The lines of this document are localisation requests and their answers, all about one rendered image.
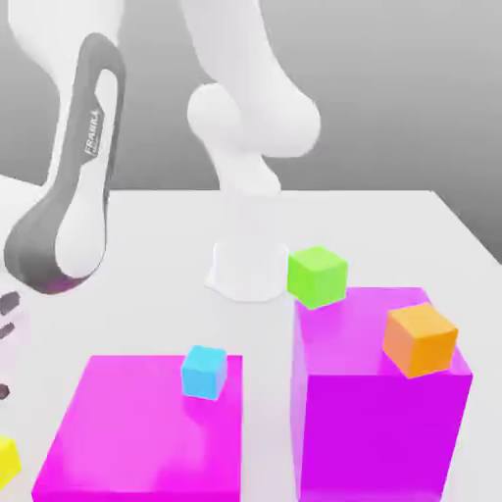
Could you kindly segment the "small green cube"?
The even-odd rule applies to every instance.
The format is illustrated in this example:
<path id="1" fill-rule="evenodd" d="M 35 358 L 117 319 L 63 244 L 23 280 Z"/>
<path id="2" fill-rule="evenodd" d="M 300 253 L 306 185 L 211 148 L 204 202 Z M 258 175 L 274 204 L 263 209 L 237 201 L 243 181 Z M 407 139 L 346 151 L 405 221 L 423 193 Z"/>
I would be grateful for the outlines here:
<path id="1" fill-rule="evenodd" d="M 347 276 L 347 261 L 324 246 L 288 256 L 287 291 L 309 310 L 344 299 Z"/>

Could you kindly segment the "small orange cube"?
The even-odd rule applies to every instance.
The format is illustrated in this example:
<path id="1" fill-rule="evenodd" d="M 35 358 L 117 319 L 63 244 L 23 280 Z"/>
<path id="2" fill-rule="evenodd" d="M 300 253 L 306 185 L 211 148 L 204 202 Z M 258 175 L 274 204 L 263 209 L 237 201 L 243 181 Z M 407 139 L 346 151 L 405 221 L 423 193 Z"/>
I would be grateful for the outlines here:
<path id="1" fill-rule="evenodd" d="M 407 378 L 446 371 L 451 366 L 458 328 L 430 303 L 390 310 L 382 350 Z"/>

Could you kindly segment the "large low magenta box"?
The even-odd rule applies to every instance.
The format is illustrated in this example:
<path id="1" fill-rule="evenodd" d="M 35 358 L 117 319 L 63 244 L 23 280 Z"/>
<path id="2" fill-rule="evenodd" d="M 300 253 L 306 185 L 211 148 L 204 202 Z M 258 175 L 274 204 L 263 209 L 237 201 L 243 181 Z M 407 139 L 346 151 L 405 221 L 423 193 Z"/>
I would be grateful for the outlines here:
<path id="1" fill-rule="evenodd" d="M 33 502 L 240 502 L 242 369 L 216 401 L 181 392 L 179 356 L 93 356 Z"/>

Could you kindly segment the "small light blue cube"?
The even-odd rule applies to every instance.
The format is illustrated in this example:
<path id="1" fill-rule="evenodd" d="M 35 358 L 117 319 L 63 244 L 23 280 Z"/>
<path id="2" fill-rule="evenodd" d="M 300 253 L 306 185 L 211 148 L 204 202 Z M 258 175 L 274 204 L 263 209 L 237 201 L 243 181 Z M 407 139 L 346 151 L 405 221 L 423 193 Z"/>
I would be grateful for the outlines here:
<path id="1" fill-rule="evenodd" d="M 180 372 L 184 396 L 216 401 L 226 383 L 226 351 L 193 345 L 181 364 Z"/>

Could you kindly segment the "large tall magenta box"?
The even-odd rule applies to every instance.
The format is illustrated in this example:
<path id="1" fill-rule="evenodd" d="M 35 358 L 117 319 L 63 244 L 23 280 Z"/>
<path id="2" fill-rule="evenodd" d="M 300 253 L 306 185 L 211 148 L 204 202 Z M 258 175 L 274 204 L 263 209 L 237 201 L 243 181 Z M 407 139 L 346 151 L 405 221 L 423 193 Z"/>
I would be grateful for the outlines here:
<path id="1" fill-rule="evenodd" d="M 473 374 L 406 378 L 383 353 L 389 311 L 416 287 L 351 287 L 316 310 L 293 305 L 290 430 L 298 502 L 439 502 Z"/>

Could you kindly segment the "small yellow cube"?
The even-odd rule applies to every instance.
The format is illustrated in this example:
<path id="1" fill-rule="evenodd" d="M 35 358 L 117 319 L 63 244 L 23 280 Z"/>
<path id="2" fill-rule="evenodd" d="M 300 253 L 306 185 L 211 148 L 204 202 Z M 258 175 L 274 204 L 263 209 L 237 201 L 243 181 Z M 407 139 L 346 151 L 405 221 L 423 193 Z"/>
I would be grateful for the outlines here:
<path id="1" fill-rule="evenodd" d="M 16 442 L 0 435 L 0 489 L 3 489 L 22 468 Z"/>

